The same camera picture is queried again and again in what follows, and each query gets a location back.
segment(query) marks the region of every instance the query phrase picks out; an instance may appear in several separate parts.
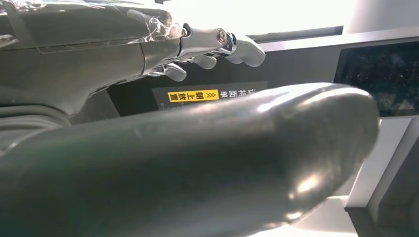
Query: black screen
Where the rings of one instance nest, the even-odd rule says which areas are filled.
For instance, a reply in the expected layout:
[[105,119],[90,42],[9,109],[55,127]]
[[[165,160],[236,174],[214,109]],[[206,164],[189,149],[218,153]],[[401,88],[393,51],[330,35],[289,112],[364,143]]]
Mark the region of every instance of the black screen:
[[380,115],[419,115],[419,42],[342,50],[336,83],[369,92]]

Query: metal surface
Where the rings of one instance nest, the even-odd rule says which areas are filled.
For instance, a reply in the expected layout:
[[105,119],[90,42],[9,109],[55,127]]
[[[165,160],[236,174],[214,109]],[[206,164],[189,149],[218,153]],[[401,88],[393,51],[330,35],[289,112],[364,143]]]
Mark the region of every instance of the metal surface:
[[220,42],[218,31],[220,29],[202,30],[192,28],[188,24],[184,27],[188,31],[188,36],[180,38],[181,49],[177,58],[192,58],[213,50],[222,48],[226,42]]
[[367,93],[319,83],[44,132],[0,159],[0,236],[274,228],[342,185],[377,129]]

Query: white panel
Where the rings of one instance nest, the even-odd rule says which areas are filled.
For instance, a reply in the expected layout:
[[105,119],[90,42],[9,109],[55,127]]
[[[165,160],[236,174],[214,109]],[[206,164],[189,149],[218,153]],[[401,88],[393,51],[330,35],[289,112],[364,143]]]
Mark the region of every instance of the white panel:
[[366,207],[411,118],[383,119],[377,143],[362,164],[346,207]]
[[303,219],[251,237],[357,237],[339,199],[327,199]]
[[405,158],[409,154],[413,145],[419,137],[419,118],[413,118],[406,129],[403,138],[400,140],[399,146],[393,154],[383,176],[381,177],[367,208],[370,212],[372,219],[377,222],[378,219],[378,205],[384,197],[388,187],[402,166]]

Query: gray robot arm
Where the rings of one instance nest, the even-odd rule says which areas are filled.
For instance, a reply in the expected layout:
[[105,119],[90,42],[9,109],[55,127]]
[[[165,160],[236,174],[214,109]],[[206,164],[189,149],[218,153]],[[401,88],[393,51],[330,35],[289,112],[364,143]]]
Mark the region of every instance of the gray robot arm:
[[174,62],[209,69],[220,56],[251,66],[265,57],[247,37],[180,25],[169,12],[139,3],[14,0],[2,1],[0,12],[5,106],[42,105],[72,116],[117,83],[147,75],[183,80]]

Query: white wall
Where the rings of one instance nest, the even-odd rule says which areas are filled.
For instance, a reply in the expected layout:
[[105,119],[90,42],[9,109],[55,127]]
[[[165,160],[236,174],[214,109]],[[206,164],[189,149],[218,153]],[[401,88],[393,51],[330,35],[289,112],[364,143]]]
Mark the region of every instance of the white wall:
[[354,0],[344,33],[419,26],[419,0]]

